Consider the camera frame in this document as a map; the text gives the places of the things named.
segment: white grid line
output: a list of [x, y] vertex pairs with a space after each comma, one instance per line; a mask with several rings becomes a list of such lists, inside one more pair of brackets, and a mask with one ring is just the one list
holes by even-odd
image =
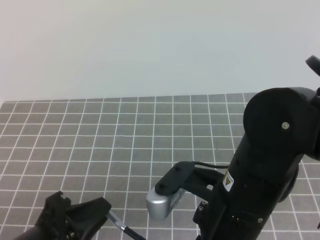
[[[23, 128], [25, 127], [26, 122], [27, 122], [29, 116], [30, 116], [30, 114], [26, 117], [25, 122], [24, 122], [24, 124], [23, 124], [23, 127], [22, 127], [22, 129], [21, 129], [21, 131], [20, 131], [20, 134], [21, 134]], [[38, 137], [37, 137], [36, 141], [34, 142], [33, 147], [35, 147], [35, 145], [36, 145], [36, 143], [37, 143], [37, 140], [38, 140]], [[18, 141], [19, 141], [19, 138], [20, 138], [20, 136], [18, 136], [18, 138], [15, 140], [14, 146], [17, 145], [17, 143], [18, 143]], [[31, 158], [32, 152], [33, 152], [33, 150], [31, 151], [28, 160]], [[13, 153], [14, 153], [14, 150], [12, 150], [11, 153], [10, 153], [10, 157], [8, 158], [8, 162], [6, 163], [6, 165], [5, 165], [4, 169], [3, 169], [3, 173], [6, 171], [7, 166], [8, 166], [8, 164], [9, 164], [9, 160], [10, 160], [10, 158], [12, 157]], [[19, 187], [20, 187], [20, 184], [21, 184], [21, 181], [22, 181], [22, 178], [23, 178], [23, 174], [25, 173], [25, 171], [26, 171], [26, 169], [27, 169], [27, 166], [28, 166], [28, 161], [27, 161], [27, 163], [26, 163], [25, 166], [24, 166], [23, 173], [22, 173], [22, 175], [21, 175], [21, 177], [20, 177], [20, 179], [19, 179], [18, 185], [16, 186], [16, 190], [14, 191], [13, 198], [12, 198], [11, 203], [10, 203], [10, 207], [9, 207], [8, 211], [6, 212], [6, 215], [5, 215], [5, 217], [4, 217], [4, 220], [3, 220], [3, 223], [4, 223], [4, 224], [5, 224], [6, 221], [7, 221], [7, 218], [8, 218], [8, 216], [9, 216], [9, 212], [10, 212], [10, 209], [11, 209], [11, 207], [12, 207], [14, 201], [15, 201], [15, 198], [16, 198], [16, 195], [17, 195], [17, 192], [18, 192], [18, 189], [19, 189]], [[1, 226], [1, 229], [0, 229], [0, 236], [1, 236], [2, 230], [3, 230], [3, 226]]]
[[[171, 104], [171, 103], [174, 103], [174, 104], [188, 104], [189, 102], [171, 102], [171, 101], [53, 101], [52, 103], [54, 104], [66, 104], [66, 103], [75, 103], [75, 104], [85, 104], [85, 103], [90, 103], [90, 104]], [[19, 104], [30, 104], [30, 103], [33, 103], [33, 101], [30, 101], [30, 102], [4, 102], [4, 104], [13, 104], [13, 103], [19, 103]], [[34, 103], [49, 103], [48, 101], [35, 101]], [[225, 102], [191, 102], [192, 104], [225, 104]], [[242, 104], [243, 102], [228, 102], [228, 104]]]
[[[105, 186], [104, 186], [104, 192], [103, 192], [103, 197], [105, 199], [107, 199], [107, 187], [108, 187], [108, 181], [109, 181], [109, 177], [112, 176], [110, 175], [110, 168], [111, 168], [111, 160], [113, 158], [113, 154], [114, 154], [114, 149], [115, 149], [115, 140], [116, 140], [116, 133], [117, 133], [117, 129], [118, 129], [118, 123], [119, 123], [119, 115], [120, 115], [120, 108], [121, 108], [121, 102], [119, 103], [119, 109], [118, 109], [118, 115], [116, 117], [116, 125], [115, 125], [115, 130], [114, 130], [114, 136], [113, 136], [113, 140], [112, 140], [112, 150], [111, 150], [111, 154], [110, 154], [110, 161], [109, 161], [109, 167], [108, 167], [108, 173], [107, 173], [107, 176], [106, 176], [106, 181], [105, 181]], [[98, 239], [99, 237], [99, 232], [98, 231], [96, 233], [96, 239]]]
[[[138, 116], [138, 104], [136, 105], [135, 110], [135, 120], [134, 120], [134, 129], [133, 129], [133, 139], [132, 139], [132, 148], [131, 148], [131, 156], [130, 156], [130, 165], [129, 165], [129, 177], [128, 177], [128, 184], [126, 186], [127, 193], [125, 194], [125, 202], [124, 202], [124, 211], [123, 211], [123, 222], [125, 223], [126, 220], [126, 212], [127, 212], [127, 202], [128, 202], [128, 191], [129, 191], [129, 179], [131, 174], [131, 166], [132, 166], [132, 158], [134, 153], [134, 145], [135, 145], [135, 133], [136, 133], [136, 123], [137, 123], [137, 116]], [[123, 240], [124, 232], [121, 232], [121, 240]]]
[[[175, 109], [175, 105], [174, 105], [174, 97], [172, 97], [172, 127], [171, 127], [171, 133], [172, 133], [172, 139], [171, 139], [171, 147], [172, 149], [174, 148], [174, 110]], [[174, 166], [174, 151], [172, 150], [172, 156], [171, 156], [171, 167]], [[171, 212], [171, 240], [174, 240], [174, 212], [172, 211]]]
[[[84, 106], [83, 106], [83, 111], [82, 111], [81, 119], [82, 119], [83, 116], [84, 116], [85, 109], [86, 109], [86, 103], [85, 103]], [[69, 156], [69, 160], [67, 161], [67, 165], [66, 165], [66, 169], [65, 169], [64, 176], [63, 176], [63, 179], [62, 179], [60, 191], [62, 191], [63, 186], [64, 186], [64, 183], [65, 183], [65, 180], [66, 180], [66, 177], [67, 177], [68, 168], [69, 168], [69, 165], [70, 165], [70, 162], [71, 162], [71, 159], [72, 159], [72, 154], [73, 154], [74, 149], [75, 149], [75, 145], [76, 145], [77, 136], [78, 136], [79, 131], [80, 131], [80, 125], [78, 126], [78, 129], [77, 129], [77, 131], [76, 131], [76, 137], [75, 137], [75, 140], [74, 140], [74, 143], [73, 143], [73, 148], [72, 148], [71, 153], [70, 153], [70, 156]]]
[[[49, 103], [48, 112], [49, 112], [49, 110], [50, 110], [51, 104], [52, 104], [52, 101]], [[68, 103], [66, 104], [66, 108], [65, 108], [65, 113], [64, 113], [64, 115], [63, 115], [63, 119], [64, 119], [65, 116], [66, 116], [67, 108], [68, 108]], [[47, 119], [47, 117], [48, 117], [48, 112], [47, 112], [47, 114], [46, 114], [43, 122], [46, 121], [46, 119]], [[33, 147], [36, 146], [37, 141], [38, 141], [38, 139], [39, 139], [39, 136], [40, 136], [40, 133], [41, 133], [43, 127], [44, 127], [44, 125], [41, 126], [40, 131], [39, 131], [39, 134], [38, 134], [38, 136], [37, 136], [37, 139], [36, 139]], [[60, 132], [61, 127], [62, 127], [62, 124], [59, 126], [58, 133]], [[56, 136], [56, 138], [55, 138], [55, 140], [54, 140], [53, 146], [56, 145], [57, 140], [58, 140], [58, 136]], [[50, 155], [49, 155], [49, 159], [51, 158], [53, 152], [54, 152], [54, 148], [52, 147], [51, 152], [50, 152]], [[45, 175], [46, 175], [46, 171], [47, 171], [47, 169], [48, 169], [48, 166], [49, 166], [49, 161], [47, 162], [47, 164], [46, 164], [46, 166], [45, 166], [45, 169], [44, 169], [44, 171], [43, 171], [43, 175], [41, 176], [41, 180], [40, 180], [40, 183], [39, 183], [39, 187], [38, 187], [38, 189], [37, 189], [37, 192], [36, 192], [36, 194], [35, 194], [35, 198], [34, 198], [34, 201], [33, 201], [33, 204], [32, 204], [32, 209], [31, 209], [31, 211], [30, 211], [30, 213], [29, 213], [29, 216], [28, 216], [27, 224], [30, 222], [31, 215], [32, 215], [32, 213], [33, 213], [33, 210], [34, 210], [34, 207], [35, 207], [35, 204], [36, 204], [36, 201], [37, 201], [37, 198], [38, 198], [40, 189], [41, 189], [42, 182], [43, 182], [43, 180], [44, 180], [44, 178], [45, 178]]]
[[[5, 132], [6, 127], [7, 127], [7, 125], [8, 125], [9, 120], [11, 119], [11, 117], [12, 117], [12, 115], [11, 115], [11, 116], [8, 118], [8, 120], [6, 121], [6, 124], [5, 124], [4, 127], [3, 127], [3, 130], [2, 130], [2, 132], [1, 132], [1, 136], [0, 136], [0, 137], [3, 136], [3, 133]], [[7, 165], [9, 164], [9, 160], [10, 160], [10, 158], [11, 158], [14, 150], [15, 150], [15, 149], [12, 148], [11, 153], [10, 153], [8, 159], [5, 160], [6, 163], [5, 163], [5, 166], [4, 166], [3, 171], [2, 171], [2, 173], [1, 173], [0, 180], [1, 180], [2, 176], [3, 176], [3, 174], [5, 173], [5, 170], [6, 170], [6, 168], [7, 168]]]
[[312, 195], [312, 197], [313, 197], [313, 200], [314, 200], [314, 203], [315, 203], [315, 206], [316, 206], [316, 210], [318, 211], [318, 214], [319, 214], [319, 216], [320, 216], [319, 206], [318, 206], [318, 203], [317, 203], [317, 200], [316, 200], [314, 191], [313, 191], [313, 189], [312, 189], [312, 187], [311, 187], [311, 184], [310, 184], [310, 179], [309, 179], [309, 177], [308, 177], [307, 170], [306, 170], [306, 168], [305, 168], [305, 163], [304, 163], [303, 160], [301, 160], [301, 163], [302, 163], [302, 167], [303, 167], [303, 170], [304, 170], [304, 173], [305, 173], [305, 176], [306, 176], [306, 180], [307, 180], [307, 182], [308, 182], [308, 185], [309, 185], [309, 188], [310, 188], [310, 191], [311, 191], [311, 195]]
[[[157, 107], [157, 101], [156, 100], [157, 100], [157, 97], [154, 98], [155, 104], [153, 106], [154, 110], [153, 110], [153, 126], [152, 126], [152, 147], [151, 147], [151, 164], [150, 164], [150, 176], [149, 176], [150, 177], [149, 178], [149, 191], [151, 190], [152, 164], [153, 164], [153, 161], [154, 161], [155, 123], [156, 123], [156, 107]], [[150, 220], [150, 215], [149, 215], [149, 212], [148, 212], [147, 216], [146, 216], [146, 237], [145, 237], [146, 239], [148, 239], [148, 235], [149, 235], [149, 220]]]
[[296, 222], [296, 227], [298, 228], [298, 231], [299, 231], [300, 240], [303, 240], [303, 237], [302, 237], [302, 234], [301, 234], [301, 231], [300, 231], [300, 225], [299, 225], [299, 222], [298, 222], [298, 219], [297, 219], [297, 213], [296, 213], [295, 206], [294, 206], [294, 203], [292, 202], [292, 198], [291, 198], [290, 194], [289, 194], [289, 200], [290, 200], [290, 203], [291, 203], [291, 206], [292, 206], [294, 219], [295, 219], [295, 222]]
[[235, 153], [236, 149], [235, 149], [234, 136], [232, 134], [232, 128], [231, 128], [231, 125], [230, 125], [230, 116], [229, 116], [229, 109], [228, 109], [228, 103], [227, 103], [227, 95], [225, 94], [224, 97], [225, 97], [226, 113], [228, 115], [228, 122], [229, 122], [230, 134], [231, 134], [232, 148], [233, 148], [233, 153]]
[[[103, 104], [101, 104], [100, 116], [99, 116], [99, 121], [98, 121], [98, 122], [100, 122], [100, 120], [101, 120], [102, 110], [103, 110]], [[93, 145], [92, 145], [92, 146], [94, 146], [95, 143], [96, 143], [98, 130], [99, 130], [99, 125], [97, 126], [97, 128], [96, 128], [96, 130], [95, 130], [95, 136], [94, 136], [94, 139], [93, 139]], [[80, 196], [80, 203], [82, 202], [82, 198], [83, 198], [83, 195], [84, 195], [85, 186], [86, 186], [86, 181], [87, 181], [87, 178], [88, 178], [88, 173], [89, 173], [89, 169], [90, 169], [90, 163], [91, 163], [92, 155], [93, 155], [93, 154], [94, 154], [94, 148], [92, 148], [92, 150], [91, 150], [88, 167], [87, 167], [87, 169], [86, 169], [86, 173], [85, 173], [85, 177], [84, 177], [84, 182], [83, 182], [83, 188], [82, 188], [82, 192], [81, 192], [81, 196]]]

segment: white backdrop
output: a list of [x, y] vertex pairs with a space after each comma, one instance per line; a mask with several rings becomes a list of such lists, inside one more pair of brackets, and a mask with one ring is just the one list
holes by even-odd
[[317, 88], [319, 0], [0, 1], [0, 98]]

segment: screw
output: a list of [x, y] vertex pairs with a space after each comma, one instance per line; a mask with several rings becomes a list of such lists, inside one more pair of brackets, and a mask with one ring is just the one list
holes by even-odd
[[283, 129], [288, 129], [289, 127], [290, 127], [290, 125], [286, 121], [282, 123], [282, 128]]

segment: black bracket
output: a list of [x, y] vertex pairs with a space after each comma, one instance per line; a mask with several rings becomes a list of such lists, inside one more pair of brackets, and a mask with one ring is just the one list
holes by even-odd
[[207, 186], [216, 185], [224, 175], [214, 170], [214, 166], [210, 169], [196, 165], [192, 161], [176, 163], [155, 185], [155, 192], [162, 196], [170, 196], [182, 188], [209, 201], [212, 191]]
[[91, 240], [107, 221], [111, 204], [99, 197], [92, 201], [71, 205], [61, 191], [45, 200], [44, 208], [35, 224], [48, 234], [47, 239]]

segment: black cable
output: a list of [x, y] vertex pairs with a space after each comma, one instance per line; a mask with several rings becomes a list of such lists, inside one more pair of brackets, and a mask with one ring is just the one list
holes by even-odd
[[127, 234], [129, 237], [133, 238], [134, 240], [146, 240], [143, 236], [139, 235], [128, 226], [125, 227], [123, 232]]
[[205, 166], [213, 169], [227, 169], [229, 167], [229, 165], [214, 165], [214, 164], [204, 163], [201, 161], [195, 161], [194, 165]]

